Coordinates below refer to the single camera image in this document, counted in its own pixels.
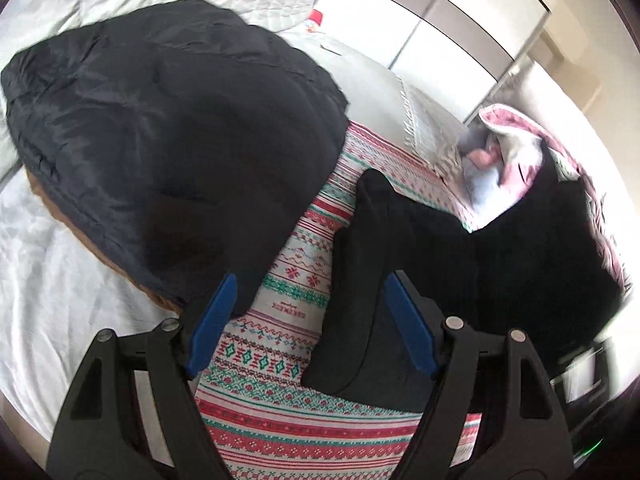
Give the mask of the light blue fleece blanket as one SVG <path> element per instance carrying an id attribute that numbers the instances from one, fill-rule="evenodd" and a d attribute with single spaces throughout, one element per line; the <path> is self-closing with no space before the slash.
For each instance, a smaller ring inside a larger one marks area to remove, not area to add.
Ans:
<path id="1" fill-rule="evenodd" d="M 462 180 L 475 210 L 485 208 L 497 196 L 503 173 L 501 148 L 495 135 L 472 126 L 458 142 Z"/>

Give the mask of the folded dark navy jacket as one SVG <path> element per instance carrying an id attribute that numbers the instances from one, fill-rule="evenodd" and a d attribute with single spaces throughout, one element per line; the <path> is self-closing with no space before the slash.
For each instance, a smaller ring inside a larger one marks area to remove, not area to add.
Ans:
<path id="1" fill-rule="evenodd" d="M 343 149 L 347 99 L 268 29 L 203 0 L 62 32 L 2 70 L 28 173 L 73 231 L 178 308 L 252 305 Z"/>

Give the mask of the patterned nordic blanket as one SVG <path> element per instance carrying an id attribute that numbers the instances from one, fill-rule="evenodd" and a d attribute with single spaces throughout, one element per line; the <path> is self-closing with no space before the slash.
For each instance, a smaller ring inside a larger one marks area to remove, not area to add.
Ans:
<path id="1" fill-rule="evenodd" d="M 336 166 L 296 223 L 254 304 L 224 328 L 196 388 L 205 428 L 235 479 L 388 479 L 416 431 L 414 413 L 307 385 L 326 354 L 334 235 L 352 221 L 361 175 L 378 170 L 418 203 L 473 219 L 408 148 L 351 124 Z"/>

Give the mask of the red small object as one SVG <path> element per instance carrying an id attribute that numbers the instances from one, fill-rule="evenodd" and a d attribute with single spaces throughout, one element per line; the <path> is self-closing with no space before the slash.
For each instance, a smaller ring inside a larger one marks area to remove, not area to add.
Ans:
<path id="1" fill-rule="evenodd" d="M 308 16 L 308 20 L 314 24 L 314 26 L 320 26 L 322 24 L 323 14 L 317 9 L 312 9 Z"/>

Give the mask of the black quilted coat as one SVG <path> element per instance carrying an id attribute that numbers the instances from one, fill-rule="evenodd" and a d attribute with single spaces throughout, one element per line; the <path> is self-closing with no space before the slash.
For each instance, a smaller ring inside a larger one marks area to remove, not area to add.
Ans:
<path id="1" fill-rule="evenodd" d="M 383 284 L 396 270 L 474 330 L 524 330 L 552 374 L 622 304 L 589 229 L 584 186 L 560 181 L 549 154 L 529 191 L 472 232 L 367 170 L 357 182 L 352 222 L 333 243 L 326 354 L 314 358 L 306 383 L 376 408 L 419 413 L 433 388 L 386 306 Z"/>

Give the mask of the pink velvet blanket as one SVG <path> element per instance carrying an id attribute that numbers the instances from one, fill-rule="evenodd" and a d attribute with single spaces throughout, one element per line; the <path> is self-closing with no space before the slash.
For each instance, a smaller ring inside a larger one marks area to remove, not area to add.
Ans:
<path id="1" fill-rule="evenodd" d="M 603 200 L 597 196 L 592 179 L 560 141 L 538 125 L 533 119 L 504 104 L 485 106 L 478 118 L 499 144 L 506 176 L 501 183 L 512 180 L 522 197 L 534 182 L 544 164 L 544 153 L 549 153 L 560 181 L 582 181 L 587 201 L 587 220 L 603 267 L 620 285 L 623 293 L 630 291 L 630 281 L 614 242 L 605 226 Z"/>

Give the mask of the white sliding wardrobe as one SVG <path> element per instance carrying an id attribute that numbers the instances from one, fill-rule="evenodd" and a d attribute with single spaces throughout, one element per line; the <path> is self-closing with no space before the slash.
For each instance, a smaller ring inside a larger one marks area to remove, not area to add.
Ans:
<path id="1" fill-rule="evenodd" d="M 539 37 L 559 0 L 316 0 L 332 39 L 467 122 Z"/>

